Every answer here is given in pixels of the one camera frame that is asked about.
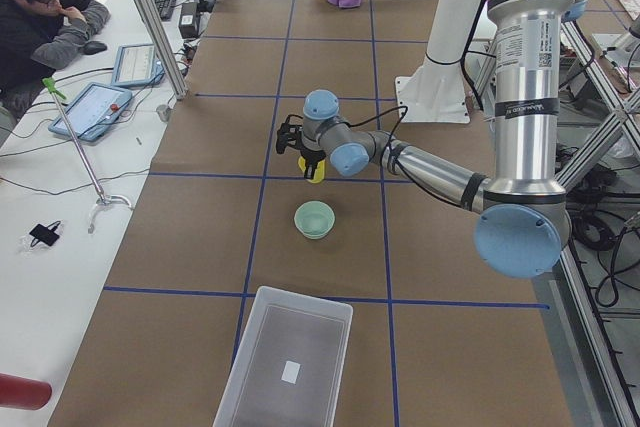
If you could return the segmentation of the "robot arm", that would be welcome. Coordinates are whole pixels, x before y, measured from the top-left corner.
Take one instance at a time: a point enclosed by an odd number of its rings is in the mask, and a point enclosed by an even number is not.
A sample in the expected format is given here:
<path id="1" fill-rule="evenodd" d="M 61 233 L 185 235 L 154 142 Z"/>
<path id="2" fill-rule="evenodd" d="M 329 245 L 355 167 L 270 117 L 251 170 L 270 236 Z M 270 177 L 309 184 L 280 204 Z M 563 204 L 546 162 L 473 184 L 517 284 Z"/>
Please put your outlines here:
<path id="1" fill-rule="evenodd" d="M 475 246 L 494 270 L 517 278 L 547 272 L 571 231 L 566 192 L 555 177 L 560 28 L 585 6 L 586 0 L 439 0 L 424 63 L 398 80 L 398 104 L 412 122 L 450 121 L 460 114 L 450 85 L 475 19 L 486 13 L 496 28 L 493 177 L 391 133 L 355 130 L 327 90 L 307 95 L 301 124 L 282 124 L 277 147 L 299 150 L 306 178 L 321 160 L 343 176 L 378 164 L 445 203 L 476 212 Z"/>

